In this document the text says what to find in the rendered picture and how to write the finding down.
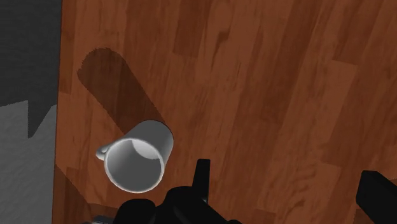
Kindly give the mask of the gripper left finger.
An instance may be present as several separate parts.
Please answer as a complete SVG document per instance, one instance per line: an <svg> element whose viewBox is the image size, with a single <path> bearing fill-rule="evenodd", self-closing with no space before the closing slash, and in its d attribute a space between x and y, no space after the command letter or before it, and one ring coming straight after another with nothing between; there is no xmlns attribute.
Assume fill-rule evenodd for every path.
<svg viewBox="0 0 397 224"><path fill-rule="evenodd" d="M118 209L113 224L242 224L226 220L208 204L209 159L197 160L191 186L171 188L156 206L148 199L131 199Z"/></svg>

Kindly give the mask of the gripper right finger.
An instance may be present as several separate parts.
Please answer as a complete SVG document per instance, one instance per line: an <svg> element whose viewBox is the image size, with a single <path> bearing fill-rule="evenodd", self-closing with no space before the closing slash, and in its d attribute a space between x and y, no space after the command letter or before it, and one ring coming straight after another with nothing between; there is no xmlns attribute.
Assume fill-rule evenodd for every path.
<svg viewBox="0 0 397 224"><path fill-rule="evenodd" d="M375 224L397 224L397 185L378 171L362 171L357 205Z"/></svg>

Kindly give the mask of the white mug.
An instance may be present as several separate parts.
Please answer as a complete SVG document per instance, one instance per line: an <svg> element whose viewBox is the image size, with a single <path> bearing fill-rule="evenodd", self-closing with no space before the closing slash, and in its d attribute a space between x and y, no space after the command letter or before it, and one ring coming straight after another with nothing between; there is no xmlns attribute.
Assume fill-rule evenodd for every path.
<svg viewBox="0 0 397 224"><path fill-rule="evenodd" d="M173 146L174 137L168 126L145 120L123 137L97 149L95 155L104 162L105 173L115 186L130 193L144 193L162 180Z"/></svg>

